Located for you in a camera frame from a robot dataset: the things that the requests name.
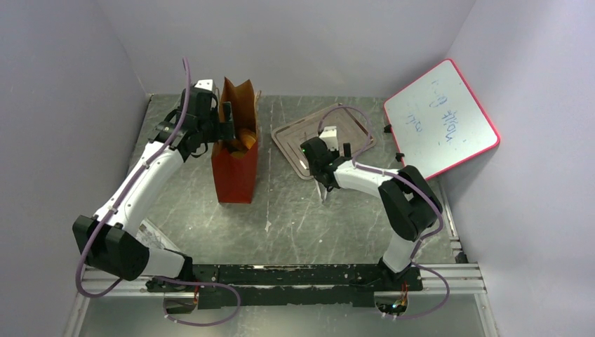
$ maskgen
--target brown paper bag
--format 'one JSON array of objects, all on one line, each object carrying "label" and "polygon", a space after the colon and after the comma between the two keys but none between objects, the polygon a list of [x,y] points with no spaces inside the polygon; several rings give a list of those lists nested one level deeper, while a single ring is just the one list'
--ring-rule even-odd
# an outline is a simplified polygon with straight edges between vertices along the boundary
[{"label": "brown paper bag", "polygon": [[[219,202],[249,204],[256,186],[258,161],[258,128],[256,99],[250,80],[234,86],[225,79],[219,104],[219,118],[223,120],[223,103],[232,104],[236,140],[218,142],[213,146],[210,162]],[[255,142],[248,149],[240,140],[251,134]]]}]

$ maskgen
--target gray wall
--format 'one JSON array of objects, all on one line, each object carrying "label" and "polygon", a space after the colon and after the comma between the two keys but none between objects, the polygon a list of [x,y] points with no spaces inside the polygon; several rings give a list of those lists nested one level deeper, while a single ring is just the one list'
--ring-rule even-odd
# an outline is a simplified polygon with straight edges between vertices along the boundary
[{"label": "gray wall", "polygon": [[72,222],[123,179],[147,100],[94,1],[0,8],[0,336],[59,336]]},{"label": "gray wall", "polygon": [[445,175],[502,336],[595,331],[595,3],[479,0],[448,56],[502,134]]},{"label": "gray wall", "polygon": [[266,94],[386,96],[444,57],[475,0],[98,0],[150,93],[195,78]]}]

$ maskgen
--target plastic tray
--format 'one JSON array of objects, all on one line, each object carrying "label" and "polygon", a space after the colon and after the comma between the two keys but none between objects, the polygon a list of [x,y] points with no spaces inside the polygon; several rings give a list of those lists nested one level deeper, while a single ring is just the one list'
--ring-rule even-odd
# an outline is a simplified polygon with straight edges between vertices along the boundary
[{"label": "plastic tray", "polygon": [[[306,160],[306,156],[303,155],[300,145],[304,141],[316,137],[318,135],[318,123],[322,116],[328,110],[340,105],[333,104],[307,117],[273,130],[273,141],[301,179],[309,180],[312,179],[312,176],[308,170],[308,161]],[[352,153],[357,152],[366,144],[368,130],[354,117],[348,108],[331,112],[324,121],[324,126],[330,125],[337,126],[341,155],[343,155],[343,143],[351,143]],[[375,143],[376,139],[372,137],[370,145],[368,145],[366,150],[374,146]]]}]

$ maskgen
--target scratched metal surface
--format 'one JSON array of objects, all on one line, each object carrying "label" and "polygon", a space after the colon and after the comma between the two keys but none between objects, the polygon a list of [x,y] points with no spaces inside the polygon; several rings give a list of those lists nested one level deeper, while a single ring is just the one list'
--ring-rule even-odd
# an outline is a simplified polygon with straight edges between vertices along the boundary
[{"label": "scratched metal surface", "polygon": [[[178,98],[152,97],[131,163]],[[219,204],[210,157],[205,155],[182,165],[147,217],[195,263],[376,263],[392,233],[382,202],[361,192],[336,190],[321,204],[314,183],[298,177],[273,143],[271,130],[335,102],[354,105],[369,112],[377,138],[360,162],[396,168],[394,141],[382,133],[384,101],[264,95],[258,103],[260,147],[253,203]],[[431,185],[439,195],[437,182]],[[454,263],[449,231],[445,228],[428,239],[416,260]]]}]

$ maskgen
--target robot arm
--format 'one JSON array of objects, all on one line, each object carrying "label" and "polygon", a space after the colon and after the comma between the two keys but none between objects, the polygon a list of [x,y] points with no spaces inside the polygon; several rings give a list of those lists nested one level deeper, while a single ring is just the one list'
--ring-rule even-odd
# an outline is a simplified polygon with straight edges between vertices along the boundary
[{"label": "robot arm", "polygon": [[201,144],[234,138],[231,106],[229,103],[223,104],[225,121],[221,122],[218,101],[213,94],[213,88],[213,80],[199,81],[191,88],[188,113],[177,138],[149,166],[146,160],[161,148],[180,118],[185,97],[185,93],[182,93],[180,106],[157,126],[159,134],[146,145],[134,169],[116,193],[95,212],[93,217],[77,218],[73,225],[73,232],[79,250],[82,252],[99,223],[98,219],[103,218],[112,208],[113,201],[122,193],[133,174],[141,166],[146,168],[132,185],[119,210],[102,227],[87,256],[87,265],[128,281],[140,275],[158,275],[194,281],[192,258],[165,249],[148,248],[136,240],[135,236],[161,188],[188,157],[197,157],[193,153]]},{"label": "robot arm", "polygon": [[[345,156],[341,157],[334,126],[325,127],[319,137],[307,140],[301,144],[301,148],[308,161],[310,173],[327,191],[333,188],[347,188],[381,198],[394,232],[380,263],[395,274],[406,270],[410,265],[410,255],[422,232],[436,221],[431,207],[397,179],[355,167],[349,146],[344,146]],[[414,166],[381,171],[399,174],[414,184],[442,212],[438,198]]]}]

